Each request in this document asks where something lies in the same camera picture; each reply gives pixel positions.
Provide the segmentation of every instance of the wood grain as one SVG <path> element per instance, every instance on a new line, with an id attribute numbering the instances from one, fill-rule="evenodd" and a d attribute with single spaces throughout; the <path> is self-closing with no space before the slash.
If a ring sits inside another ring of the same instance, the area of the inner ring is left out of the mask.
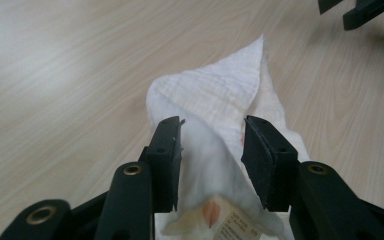
<path id="1" fill-rule="evenodd" d="M 149 143 L 146 91 L 266 38 L 269 71 L 310 156 L 384 208 L 384 15 L 352 1 L 0 1 L 0 233 L 46 198 L 106 191 Z"/>

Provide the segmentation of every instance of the folded cloth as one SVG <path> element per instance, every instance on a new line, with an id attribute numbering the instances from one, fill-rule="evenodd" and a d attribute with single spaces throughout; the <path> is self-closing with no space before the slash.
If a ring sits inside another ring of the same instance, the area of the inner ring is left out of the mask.
<path id="1" fill-rule="evenodd" d="M 272 122 L 298 150 L 299 160 L 309 160 L 300 135 L 286 127 L 263 43 L 260 37 L 217 63 L 160 77 L 149 88 L 146 104 L 153 129 L 172 116 L 186 121 L 178 212 L 156 215 L 157 239 L 223 240 L 229 234 L 293 239 L 290 228 L 262 208 L 240 160 L 247 114 Z M 235 228 L 232 221 L 242 225 Z"/>

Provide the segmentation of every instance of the light wood surface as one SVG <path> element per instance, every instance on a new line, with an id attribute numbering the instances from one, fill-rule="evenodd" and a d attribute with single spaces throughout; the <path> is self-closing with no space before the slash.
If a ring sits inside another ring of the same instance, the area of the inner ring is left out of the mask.
<path id="1" fill-rule="evenodd" d="M 312 159 L 384 208 L 384 15 L 347 1 L 0 1 L 0 233 L 47 198 L 106 191 L 149 143 L 146 91 L 266 37 L 269 71 Z"/>

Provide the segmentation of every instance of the label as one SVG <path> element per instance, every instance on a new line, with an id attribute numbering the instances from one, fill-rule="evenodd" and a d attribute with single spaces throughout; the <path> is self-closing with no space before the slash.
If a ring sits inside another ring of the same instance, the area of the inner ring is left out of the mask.
<path id="1" fill-rule="evenodd" d="M 220 226 L 214 240 L 259 240 L 261 234 L 245 216 L 232 211 Z"/>

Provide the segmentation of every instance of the black plastic part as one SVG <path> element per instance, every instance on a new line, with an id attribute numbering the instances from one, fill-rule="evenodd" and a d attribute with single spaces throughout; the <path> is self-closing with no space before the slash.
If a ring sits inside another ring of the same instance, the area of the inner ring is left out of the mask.
<path id="1" fill-rule="evenodd" d="M 336 6 L 342 0 L 318 0 L 320 14 Z M 355 8 L 344 14 L 345 30 L 361 27 L 384 12 L 384 0 L 357 0 Z"/>
<path id="2" fill-rule="evenodd" d="M 301 163 L 297 184 L 290 216 L 297 240 L 384 239 L 384 227 L 331 167 Z M 309 218 L 313 224 L 301 220 Z"/>
<path id="3" fill-rule="evenodd" d="M 0 240 L 68 239 L 70 205 L 63 200 L 44 200 L 24 209 L 0 236 Z"/>
<path id="4" fill-rule="evenodd" d="M 384 12 L 384 0 L 358 0 L 354 9 L 343 16 L 344 29 L 353 30 Z"/>
<path id="5" fill-rule="evenodd" d="M 327 12 L 329 9 L 338 5 L 342 0 L 319 0 L 320 14 Z"/>
<path id="6" fill-rule="evenodd" d="M 151 167 L 156 213 L 171 212 L 173 207 L 177 209 L 182 123 L 179 117 L 161 121 L 146 150 L 144 161 Z"/>
<path id="7" fill-rule="evenodd" d="M 148 240 L 153 233 L 150 168 L 143 162 L 124 164 L 114 174 L 95 239 Z"/>
<path id="8" fill-rule="evenodd" d="M 93 239 L 106 198 L 107 192 L 72 210 L 71 225 L 74 229 L 72 239 Z"/>
<path id="9" fill-rule="evenodd" d="M 271 212 L 289 209 L 293 181 L 299 165 L 298 152 L 268 121 L 245 119 L 242 162 L 261 204 Z"/>

